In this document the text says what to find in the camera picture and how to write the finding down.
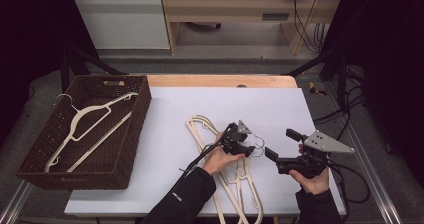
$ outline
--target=hanger hook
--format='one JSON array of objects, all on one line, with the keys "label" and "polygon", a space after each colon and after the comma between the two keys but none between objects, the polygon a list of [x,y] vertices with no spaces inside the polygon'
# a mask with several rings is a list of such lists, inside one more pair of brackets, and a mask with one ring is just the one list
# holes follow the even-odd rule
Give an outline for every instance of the hanger hook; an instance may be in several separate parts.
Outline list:
[{"label": "hanger hook", "polygon": [[73,101],[73,99],[72,99],[72,97],[70,96],[70,95],[68,95],[68,94],[59,94],[56,98],[58,98],[58,97],[60,97],[60,96],[67,96],[67,97],[69,97],[69,99],[71,99],[71,107],[72,108],[74,108],[75,109],[75,111],[79,111],[76,107],[74,107],[74,105],[72,104],[72,101]]},{"label": "hanger hook", "polygon": [[257,142],[255,142],[256,149],[259,149],[259,148],[262,148],[263,149],[263,147],[265,146],[265,140],[262,137],[260,137],[260,136],[258,136],[256,134],[253,134],[253,136],[256,137],[256,138],[261,139],[261,141],[262,141],[262,145],[259,145]]}]

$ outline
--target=pile of hangers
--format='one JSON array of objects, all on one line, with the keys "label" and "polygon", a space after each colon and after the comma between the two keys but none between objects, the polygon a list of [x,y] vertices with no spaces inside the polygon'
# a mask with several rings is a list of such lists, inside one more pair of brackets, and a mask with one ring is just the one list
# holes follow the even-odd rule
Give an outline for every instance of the pile of hangers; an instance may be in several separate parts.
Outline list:
[{"label": "pile of hangers", "polygon": [[[108,103],[105,103],[103,105],[95,105],[95,106],[88,106],[85,107],[82,110],[78,110],[77,108],[75,108],[72,105],[72,97],[67,95],[67,94],[61,94],[59,96],[67,96],[69,98],[71,98],[71,106],[72,108],[75,109],[75,111],[77,112],[77,114],[73,117],[72,121],[71,121],[71,127],[70,127],[70,131],[68,136],[65,138],[65,140],[62,142],[62,144],[59,146],[59,148],[56,150],[56,152],[50,157],[49,161],[47,162],[45,168],[44,168],[44,172],[49,172],[50,168],[54,165],[56,165],[59,162],[59,155],[62,152],[62,150],[65,148],[65,146],[69,143],[70,140],[78,142],[81,139],[84,138],[84,136],[86,136],[93,128],[95,128],[101,121],[103,121],[103,119],[105,119],[108,115],[110,115],[112,113],[112,109],[110,108],[111,105],[122,101],[122,100],[129,100],[131,99],[131,97],[133,96],[137,96],[138,93],[136,92],[129,92],[125,95],[122,95]],[[76,127],[78,125],[78,122],[81,120],[81,118],[85,115],[87,115],[90,112],[96,111],[96,110],[100,110],[100,109],[106,109],[107,112],[106,114],[104,114],[98,121],[96,121],[90,128],[88,128],[81,136],[79,136],[78,138],[74,137],[74,132],[76,130]],[[112,133],[118,129],[126,120],[128,120],[131,116],[131,112],[129,112],[127,115],[125,115],[120,121],[118,121],[109,131],[106,132],[106,134],[104,134],[96,143],[94,143],[94,145],[87,151],[84,153],[84,155],[82,155],[77,162],[75,162],[74,165],[72,165],[71,168],[69,168],[66,172],[73,172],[85,159],[87,159],[88,156],[91,155],[91,153],[93,153],[97,147],[99,147],[110,135],[112,135]]]},{"label": "pile of hangers", "polygon": [[[199,133],[197,131],[196,128],[196,123],[201,123],[203,128],[207,128],[208,130],[212,131],[215,135],[218,134],[218,130],[215,128],[215,126],[212,124],[212,122],[204,117],[204,116],[200,116],[200,115],[196,115],[196,116],[192,116],[190,119],[188,119],[186,121],[186,125],[188,127],[188,129],[190,130],[191,134],[193,135],[193,137],[195,138],[196,142],[197,142],[197,147],[199,149],[199,152],[201,153],[203,150],[205,150],[206,145],[203,143],[203,141],[201,140]],[[264,141],[262,138],[260,138],[262,140],[262,145],[257,145],[257,149],[262,149],[262,154],[263,154],[263,148],[264,148]],[[262,222],[262,218],[263,218],[263,207],[262,207],[262,203],[259,199],[259,195],[258,192],[256,191],[255,185],[253,183],[253,179],[252,176],[250,175],[250,159],[249,158],[242,158],[241,160],[239,160],[237,162],[237,166],[234,167],[232,166],[235,170],[235,178],[231,178],[227,171],[223,171],[221,173],[218,173],[218,178],[220,179],[220,182],[222,184],[222,186],[224,187],[225,191],[228,194],[228,197],[231,199],[232,204],[234,205],[234,208],[237,211],[237,214],[239,215],[240,219],[238,221],[238,224],[248,224],[249,222],[247,221],[247,218],[244,214],[244,207],[243,207],[243,195],[242,195],[242,183],[243,181],[247,181],[250,190],[253,194],[253,202],[252,205],[258,210],[258,217],[255,221],[255,224],[259,224]],[[231,191],[229,184],[234,184],[236,185],[236,190],[237,190],[237,198],[234,196],[233,192]],[[217,195],[217,193],[215,192],[213,195],[213,200],[218,212],[218,217],[220,220],[221,224],[225,224],[225,218],[224,218],[224,214],[222,211],[222,207],[221,207],[221,203],[219,201],[219,197]]]}]

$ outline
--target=wicker basket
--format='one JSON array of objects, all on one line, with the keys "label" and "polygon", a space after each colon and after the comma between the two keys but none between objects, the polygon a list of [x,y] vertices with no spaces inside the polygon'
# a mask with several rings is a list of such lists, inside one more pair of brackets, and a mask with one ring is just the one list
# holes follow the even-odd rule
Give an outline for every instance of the wicker basket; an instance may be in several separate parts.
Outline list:
[{"label": "wicker basket", "polygon": [[[110,106],[111,112],[81,140],[69,141],[58,163],[44,168],[70,133],[77,113],[93,105],[103,105],[129,92],[138,96]],[[46,190],[126,189],[131,177],[140,132],[149,109],[151,94],[146,76],[78,76],[57,104],[16,175]],[[74,137],[81,136],[107,112],[102,108],[84,115]],[[116,129],[73,172],[67,170],[100,140],[114,125],[131,112]]]}]

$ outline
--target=gray floor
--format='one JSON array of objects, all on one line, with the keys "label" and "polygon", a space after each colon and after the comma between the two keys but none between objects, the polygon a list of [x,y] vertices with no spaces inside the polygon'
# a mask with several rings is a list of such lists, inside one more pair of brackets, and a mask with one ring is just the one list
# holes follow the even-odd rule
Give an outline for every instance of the gray floor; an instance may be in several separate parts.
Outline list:
[{"label": "gray floor", "polygon": [[[287,44],[282,38],[278,38],[282,37],[278,24],[223,23],[220,30],[207,26],[183,25],[180,31],[177,53],[174,56],[166,51],[153,50],[132,50],[125,53],[117,50],[99,51],[99,53],[105,62],[119,70],[144,74],[280,74],[293,70],[315,56],[306,48],[303,48],[302,53],[297,56],[291,55]],[[90,68],[93,72],[101,72],[93,66]],[[329,95],[321,96],[309,92],[310,81],[315,82],[319,90],[330,92],[330,89],[335,88],[336,80],[328,83],[319,81],[320,68],[321,66],[317,66],[296,77],[298,86],[305,93],[313,119],[336,110]],[[351,87],[354,83],[349,81],[348,85]],[[26,103],[21,117],[0,147],[0,176],[2,177],[0,207],[2,210],[9,203],[21,181],[15,176],[15,171],[43,128],[49,113],[54,108],[56,96],[61,92],[59,72],[53,72],[35,80],[31,84],[31,92],[33,95]],[[367,107],[359,105],[353,108],[350,123],[378,172],[402,222],[424,223],[424,215],[422,215],[424,191],[408,170],[402,157],[386,153],[384,140]],[[317,126],[317,129],[333,137],[338,135],[341,128],[342,119],[340,118]],[[347,133],[342,136],[341,141],[347,145],[351,144]],[[333,154],[332,159],[360,171],[354,156]],[[364,196],[361,181],[348,172],[344,174],[348,196],[351,199],[361,199]],[[95,223],[94,219],[75,219],[63,214],[69,195],[68,191],[45,191],[34,187],[22,208],[18,223],[29,223],[28,218],[32,218],[32,223],[37,223],[34,217],[49,218],[53,221],[51,223],[65,223],[63,219],[72,223],[77,221]],[[348,223],[386,223],[374,198],[370,198],[363,204],[350,204],[350,207],[351,216]],[[131,222],[131,219],[118,218],[118,220],[119,223]],[[48,221],[42,219],[38,223],[48,223]],[[289,222],[283,219],[280,223]]]}]

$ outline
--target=clothes hanger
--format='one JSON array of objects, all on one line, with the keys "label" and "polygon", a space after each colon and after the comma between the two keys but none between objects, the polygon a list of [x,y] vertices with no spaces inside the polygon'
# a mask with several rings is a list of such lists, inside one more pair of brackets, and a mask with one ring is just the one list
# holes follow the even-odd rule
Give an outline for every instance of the clothes hanger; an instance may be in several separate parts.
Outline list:
[{"label": "clothes hanger", "polygon": [[97,147],[99,147],[112,133],[118,129],[126,120],[128,120],[131,116],[131,112],[129,112],[126,116],[124,116],[118,123],[115,124],[100,140],[98,140],[84,155],[78,159],[77,162],[75,162],[74,165],[72,165],[71,168],[69,168],[66,172],[73,172],[85,159],[87,159],[88,156],[93,153]]},{"label": "clothes hanger", "polygon": [[[65,138],[65,140],[62,142],[62,144],[59,146],[59,148],[56,150],[56,152],[50,157],[49,161],[47,162],[46,166],[44,167],[44,172],[49,172],[50,168],[54,165],[56,165],[59,162],[59,154],[62,152],[63,148],[65,148],[65,146],[69,143],[70,140],[72,141],[79,141],[81,140],[85,135],[87,135],[94,127],[96,127],[103,119],[105,119],[111,112],[112,110],[110,109],[110,106],[121,101],[121,100],[129,100],[131,99],[131,97],[133,96],[137,96],[138,93],[136,92],[129,92],[125,95],[122,95],[106,104],[103,105],[95,105],[95,106],[88,106],[85,107],[82,110],[78,110],[76,107],[74,107],[72,105],[72,98],[67,95],[67,94],[61,94],[59,96],[68,96],[71,98],[71,106],[72,108],[74,108],[77,111],[77,114],[72,118],[71,121],[71,127],[70,127],[70,131],[68,136]],[[96,110],[100,110],[106,108],[107,109],[107,113],[104,114],[96,123],[94,123],[90,128],[88,128],[87,131],[85,131],[81,136],[79,136],[78,138],[74,137],[74,132],[75,129],[77,127],[78,122],[81,120],[81,118],[86,115],[89,112],[92,111],[96,111]]]},{"label": "clothes hanger", "polygon": [[[218,134],[218,130],[215,128],[215,126],[212,124],[212,122],[205,116],[201,116],[201,115],[192,116],[190,119],[188,119],[186,121],[186,125],[189,128],[190,132],[192,133],[193,137],[196,139],[196,141],[198,143],[199,151],[201,152],[206,146],[203,144],[202,140],[200,139],[200,136],[199,136],[197,129],[196,129],[195,122],[200,122],[201,125],[204,128],[209,129],[215,135]],[[253,206],[256,209],[258,209],[258,217],[255,221],[255,224],[259,224],[259,223],[261,223],[261,221],[263,219],[263,207],[262,207],[262,203],[259,199],[259,195],[257,193],[257,190],[256,190],[256,188],[253,184],[253,179],[251,178],[251,175],[250,175],[250,159],[249,158],[244,158],[244,159],[242,159],[238,162],[238,166],[237,166],[237,170],[236,170],[236,177],[235,177],[234,180],[231,180],[231,178],[228,176],[228,173],[226,173],[227,174],[226,177],[222,173],[218,173],[218,177],[219,177],[225,191],[227,192],[228,196],[230,197],[230,200],[233,203],[237,213],[239,214],[239,217],[240,217],[240,219],[238,221],[239,224],[241,224],[241,223],[248,224],[247,218],[244,215],[244,211],[243,211],[243,199],[242,199],[241,183],[240,183],[240,180],[242,180],[242,179],[248,180],[249,186],[250,186],[250,189],[253,193],[253,198],[254,198]],[[236,184],[238,201],[234,197],[234,194],[231,191],[230,187],[228,186],[228,183],[235,183]],[[225,219],[223,218],[222,208],[220,207],[220,204],[217,205],[217,201],[219,202],[219,200],[215,200],[215,198],[214,198],[214,201],[215,201],[215,206],[217,207],[218,215],[219,216],[222,215],[222,219],[220,217],[220,222],[221,222],[221,224],[225,223]]]}]

